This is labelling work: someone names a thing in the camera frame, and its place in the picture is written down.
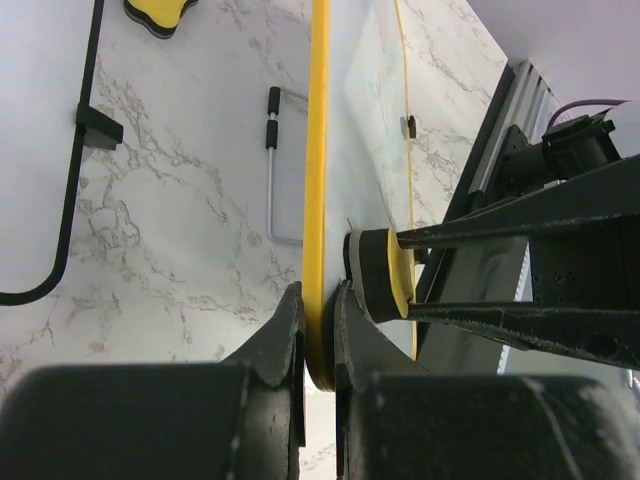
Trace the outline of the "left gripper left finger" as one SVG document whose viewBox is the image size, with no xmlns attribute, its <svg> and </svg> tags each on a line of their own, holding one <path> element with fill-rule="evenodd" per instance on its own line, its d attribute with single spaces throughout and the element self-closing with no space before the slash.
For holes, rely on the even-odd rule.
<svg viewBox="0 0 640 480">
<path fill-rule="evenodd" d="M 305 435 L 305 333 L 302 284 L 289 284 L 271 318 L 222 361 L 238 363 L 250 372 L 249 416 L 243 427 L 262 430 L 272 446 L 297 450 L 306 445 Z"/>
</svg>

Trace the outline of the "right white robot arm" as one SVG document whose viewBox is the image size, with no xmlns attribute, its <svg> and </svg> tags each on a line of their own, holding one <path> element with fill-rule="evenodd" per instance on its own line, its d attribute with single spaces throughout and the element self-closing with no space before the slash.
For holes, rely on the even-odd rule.
<svg viewBox="0 0 640 480">
<path fill-rule="evenodd" d="M 409 308 L 409 318 L 637 369 L 639 158 L 619 153 L 614 129 L 601 114 L 555 126 L 538 144 L 505 157 L 501 201 L 398 237 L 409 249 L 523 237 L 530 301 L 419 303 Z"/>
</svg>

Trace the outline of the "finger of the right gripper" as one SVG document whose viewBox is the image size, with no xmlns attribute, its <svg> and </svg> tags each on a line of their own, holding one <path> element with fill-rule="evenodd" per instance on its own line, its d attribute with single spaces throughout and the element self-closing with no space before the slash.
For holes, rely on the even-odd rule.
<svg viewBox="0 0 640 480">
<path fill-rule="evenodd" d="M 471 216 L 397 234 L 403 249 L 460 247 L 532 236 L 639 214 L 639 157 L 619 160 L 559 185 Z"/>
<path fill-rule="evenodd" d="M 408 318 L 441 323 L 519 349 L 639 368 L 639 313 L 532 302 L 422 303 Z"/>
</svg>

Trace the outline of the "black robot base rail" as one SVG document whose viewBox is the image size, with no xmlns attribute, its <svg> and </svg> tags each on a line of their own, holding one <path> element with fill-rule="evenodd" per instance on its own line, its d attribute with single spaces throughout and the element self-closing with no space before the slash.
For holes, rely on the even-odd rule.
<svg viewBox="0 0 640 480">
<path fill-rule="evenodd" d="M 525 237 L 541 246 L 539 279 L 575 278 L 569 292 L 531 302 L 421 303 L 409 317 L 455 326 L 517 348 L 616 367 L 639 366 L 639 202 L 614 192 L 598 200 L 543 190 L 472 216 L 411 232 L 419 247 L 459 247 Z"/>
</svg>

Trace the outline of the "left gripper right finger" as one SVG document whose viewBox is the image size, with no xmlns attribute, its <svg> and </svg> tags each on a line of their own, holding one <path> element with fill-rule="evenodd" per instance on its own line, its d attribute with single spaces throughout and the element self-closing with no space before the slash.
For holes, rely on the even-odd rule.
<svg viewBox="0 0 640 480">
<path fill-rule="evenodd" d="M 371 398 L 397 418 L 410 418 L 424 407 L 426 371 L 391 342 L 369 318 L 355 288 L 342 282 L 334 295 L 334 379 L 337 447 L 348 444 L 352 399 Z"/>
</svg>

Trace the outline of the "yellow framed whiteboard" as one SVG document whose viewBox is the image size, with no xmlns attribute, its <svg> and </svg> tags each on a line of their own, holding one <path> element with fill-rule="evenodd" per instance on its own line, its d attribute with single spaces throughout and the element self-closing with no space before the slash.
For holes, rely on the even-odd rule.
<svg viewBox="0 0 640 480">
<path fill-rule="evenodd" d="M 353 230 L 414 226 L 407 55 L 395 1 L 312 4 L 302 298 L 315 386 L 334 388 L 332 296 Z"/>
</svg>

